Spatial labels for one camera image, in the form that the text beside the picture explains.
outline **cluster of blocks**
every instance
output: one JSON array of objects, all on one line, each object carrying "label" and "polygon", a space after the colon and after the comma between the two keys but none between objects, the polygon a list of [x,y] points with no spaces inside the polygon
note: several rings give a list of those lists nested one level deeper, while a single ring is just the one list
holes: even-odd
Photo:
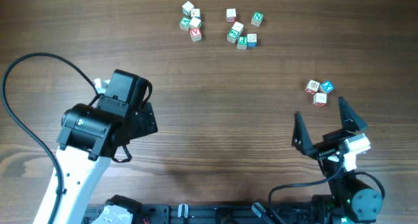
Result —
[{"label": "cluster of blocks", "polygon": [[180,21],[180,29],[190,32],[190,37],[193,42],[202,39],[202,20],[201,10],[189,1],[183,5],[183,13],[185,16]]},{"label": "cluster of blocks", "polygon": [[327,103],[327,94],[334,89],[329,80],[320,84],[315,80],[310,80],[306,86],[305,92],[313,94],[313,103],[316,106],[323,106]]},{"label": "cluster of blocks", "polygon": [[[260,12],[254,12],[253,18],[251,19],[251,24],[260,26],[261,21],[263,20],[263,14]],[[228,32],[227,40],[233,44],[238,40],[238,45],[236,48],[245,50],[247,47],[256,47],[257,46],[257,34],[247,34],[247,36],[241,36],[242,31],[244,30],[244,25],[236,21],[236,9],[228,8],[227,9],[227,22],[234,22],[233,27]]]}]

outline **green block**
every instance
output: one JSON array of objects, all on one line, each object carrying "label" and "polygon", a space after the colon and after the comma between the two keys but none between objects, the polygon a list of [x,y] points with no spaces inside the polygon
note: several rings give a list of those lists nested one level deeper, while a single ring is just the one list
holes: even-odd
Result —
[{"label": "green block", "polygon": [[247,37],[240,37],[238,39],[238,44],[247,44]]},{"label": "green block", "polygon": [[257,21],[261,21],[263,19],[263,14],[260,12],[254,12],[253,19]]},{"label": "green block", "polygon": [[233,38],[233,39],[235,39],[235,38],[237,38],[237,36],[238,36],[239,34],[240,34],[240,33],[239,33],[238,31],[235,31],[234,29],[231,29],[231,30],[229,31],[228,36],[229,36],[229,37],[231,37],[231,38]]},{"label": "green block", "polygon": [[186,18],[186,17],[183,17],[182,21],[180,22],[180,24],[185,25],[185,26],[188,26],[189,23],[190,23],[190,18]]}]

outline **wood grain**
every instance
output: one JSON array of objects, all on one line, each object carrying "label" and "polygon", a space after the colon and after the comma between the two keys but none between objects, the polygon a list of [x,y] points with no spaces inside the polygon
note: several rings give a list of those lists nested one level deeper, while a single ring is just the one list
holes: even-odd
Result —
[{"label": "wood grain", "polygon": [[[153,83],[160,131],[132,141],[133,161],[111,164],[92,204],[115,194],[169,204],[266,200],[275,185],[321,179],[315,161],[290,145],[293,113],[302,112],[318,142],[340,127],[344,96],[370,126],[372,150],[359,167],[386,187],[378,223],[416,222],[417,0],[190,0],[202,11],[199,42],[178,25],[186,1],[0,0],[0,74],[17,57],[51,52],[92,79],[122,69]],[[244,33],[257,33],[256,49],[226,41],[231,7]],[[265,14],[261,27],[250,25],[256,10]],[[327,106],[303,92],[310,79],[336,86]],[[53,151],[62,113],[93,97],[76,72],[47,58],[19,64],[7,94]],[[51,171],[1,105],[0,223],[32,222]],[[274,199],[322,193],[326,185]]]}]

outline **wooden surface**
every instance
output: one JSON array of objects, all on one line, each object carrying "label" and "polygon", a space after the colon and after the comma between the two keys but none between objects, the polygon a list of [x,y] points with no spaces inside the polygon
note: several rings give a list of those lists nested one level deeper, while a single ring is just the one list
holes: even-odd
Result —
[{"label": "wooden surface", "polygon": [[[372,149],[358,165],[386,187],[378,223],[416,222],[417,0],[190,0],[202,12],[199,42],[179,28],[186,1],[0,0],[0,74],[17,57],[51,52],[91,79],[122,69],[153,83],[159,132],[132,141],[133,161],[111,164],[92,204],[115,194],[169,204],[266,200],[275,185],[322,179],[290,145],[293,114],[302,112],[318,142],[339,129],[344,96],[370,126]],[[258,35],[256,49],[226,41],[231,7],[244,34]],[[265,14],[261,27],[250,25],[254,11]],[[310,79],[334,83],[327,106],[304,93]],[[53,151],[62,113],[93,97],[75,71],[41,57],[13,70],[7,94]],[[51,172],[1,105],[0,223],[31,223]],[[328,192],[319,185],[274,199]]]}]

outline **toy block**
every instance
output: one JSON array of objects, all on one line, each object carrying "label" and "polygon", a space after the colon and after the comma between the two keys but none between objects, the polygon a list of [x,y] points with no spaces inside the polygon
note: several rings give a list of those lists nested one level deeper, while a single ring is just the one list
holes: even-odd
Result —
[{"label": "toy block", "polygon": [[327,94],[325,93],[315,93],[313,96],[313,103],[316,106],[323,106],[327,103]]},{"label": "toy block", "polygon": [[306,86],[305,92],[315,94],[316,92],[318,92],[318,88],[319,88],[319,82],[311,80]]},{"label": "toy block", "polygon": [[192,18],[201,18],[201,10],[199,8],[193,8],[190,12]]},{"label": "toy block", "polygon": [[254,12],[253,19],[251,19],[251,24],[260,26],[261,21],[263,20],[263,14],[260,12]]},{"label": "toy block", "polygon": [[228,32],[227,40],[235,44],[237,38],[241,35],[241,32],[244,30],[244,25],[239,22],[235,22],[231,30]]},{"label": "toy block", "polygon": [[247,37],[239,37],[238,38],[238,49],[247,49]]},{"label": "toy block", "polygon": [[194,9],[195,8],[195,6],[192,4],[192,3],[190,3],[189,1],[188,2],[186,2],[184,5],[183,5],[183,13],[186,15],[186,16],[190,16],[190,12],[191,12],[191,10],[192,9]]},{"label": "toy block", "polygon": [[202,39],[202,33],[198,27],[190,29],[190,36],[193,42],[199,41]]},{"label": "toy block", "polygon": [[248,34],[248,47],[256,47],[257,46],[257,34]]},{"label": "toy block", "polygon": [[236,10],[235,8],[227,9],[227,22],[236,22]]},{"label": "toy block", "polygon": [[189,31],[190,21],[191,21],[190,18],[183,17],[182,20],[180,21],[180,29],[184,31]]},{"label": "toy block", "polygon": [[201,25],[202,25],[202,21],[200,19],[191,18],[191,21],[190,21],[190,24],[189,24],[190,29],[201,28]]},{"label": "toy block", "polygon": [[331,82],[329,80],[323,82],[320,86],[319,86],[319,92],[321,93],[329,93],[334,89],[334,86],[331,84]]}]

